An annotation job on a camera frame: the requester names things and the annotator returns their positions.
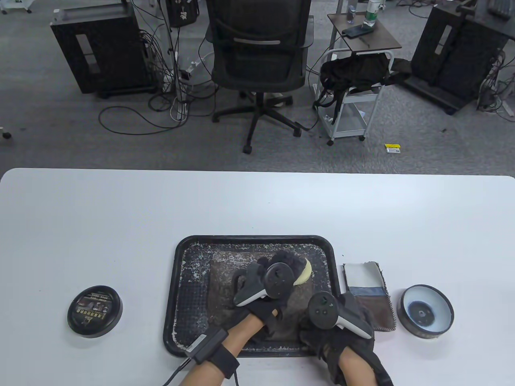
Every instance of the black backpack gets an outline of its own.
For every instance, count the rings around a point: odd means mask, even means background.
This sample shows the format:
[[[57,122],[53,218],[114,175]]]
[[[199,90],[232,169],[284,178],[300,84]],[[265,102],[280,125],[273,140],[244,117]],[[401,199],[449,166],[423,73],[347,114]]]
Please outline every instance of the black backpack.
[[[320,68],[320,83],[323,90],[320,97],[313,103],[313,107],[329,107],[336,103],[334,124],[345,92],[350,87],[356,87],[352,93],[360,93],[370,90],[376,83],[395,84],[411,75],[411,64],[406,59],[394,59],[392,73],[388,71],[388,63],[389,60],[385,54],[352,55],[324,63]],[[333,94],[333,100],[321,103],[329,93]]]

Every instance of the water bottle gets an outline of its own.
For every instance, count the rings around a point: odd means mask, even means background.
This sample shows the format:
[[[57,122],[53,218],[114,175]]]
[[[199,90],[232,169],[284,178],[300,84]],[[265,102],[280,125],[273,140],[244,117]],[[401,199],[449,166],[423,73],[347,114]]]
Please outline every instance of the water bottle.
[[[381,0],[368,0],[367,13],[365,15],[365,20],[363,21],[363,25],[367,25],[369,27],[374,26],[375,19],[377,19],[377,13],[379,12],[380,5],[381,5]]]
[[[356,16],[357,0],[349,0],[347,2],[347,23],[354,24]]]

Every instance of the chair armrest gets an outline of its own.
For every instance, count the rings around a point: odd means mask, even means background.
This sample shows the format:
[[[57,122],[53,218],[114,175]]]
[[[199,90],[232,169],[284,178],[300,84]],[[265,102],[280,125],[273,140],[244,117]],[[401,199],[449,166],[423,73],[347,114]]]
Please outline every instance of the chair armrest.
[[[208,29],[205,32],[205,40],[209,43],[213,42],[213,32],[211,26],[208,25]],[[306,36],[304,38],[304,44],[300,48],[310,47],[315,41],[315,19],[313,15],[309,15],[307,18]]]
[[[306,37],[304,38],[304,44],[301,48],[310,47],[315,41],[315,19],[313,15],[309,15],[307,18]]]

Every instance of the hand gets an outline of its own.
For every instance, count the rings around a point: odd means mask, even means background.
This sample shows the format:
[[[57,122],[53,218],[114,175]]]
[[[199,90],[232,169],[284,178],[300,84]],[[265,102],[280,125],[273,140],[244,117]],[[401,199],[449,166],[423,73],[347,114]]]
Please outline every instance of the hand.
[[[305,267],[305,263],[302,264],[302,260],[300,260],[299,257],[289,252],[279,251],[273,256],[271,260],[268,260],[266,257],[260,258],[257,261],[257,272],[253,271],[252,274],[256,274],[262,281],[268,268],[278,262],[287,264],[292,269],[295,278],[299,277],[303,268]],[[238,279],[241,275],[242,272],[237,272],[233,277],[235,293],[245,289],[245,283],[243,283],[243,286],[238,285]],[[286,304],[288,303],[288,299],[292,291],[293,283],[290,288],[286,288],[281,291],[280,295],[278,295],[276,299],[265,296],[264,298],[256,299],[243,307],[237,307],[237,316],[234,320],[231,321],[230,325],[234,325],[245,318],[248,314],[252,314],[266,325],[267,334],[272,334],[277,319],[280,320],[282,317],[282,313],[286,308]]]
[[[362,320],[371,325],[368,311],[360,308],[360,312]],[[335,384],[392,386],[388,373],[373,353],[374,336],[365,339],[337,326],[322,330],[306,315],[300,322],[300,340],[327,363]]]

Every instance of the smartphone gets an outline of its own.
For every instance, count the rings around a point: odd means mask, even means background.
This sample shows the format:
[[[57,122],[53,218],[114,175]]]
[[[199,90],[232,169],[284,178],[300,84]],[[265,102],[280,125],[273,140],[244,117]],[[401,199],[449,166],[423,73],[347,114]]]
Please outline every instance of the smartphone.
[[[361,25],[357,25],[355,27],[344,29],[341,32],[341,34],[344,38],[353,39],[353,38],[357,38],[358,36],[361,36],[361,35],[366,35],[373,31],[374,31],[374,29],[372,27],[369,27],[368,25],[365,25],[365,24],[361,24]]]

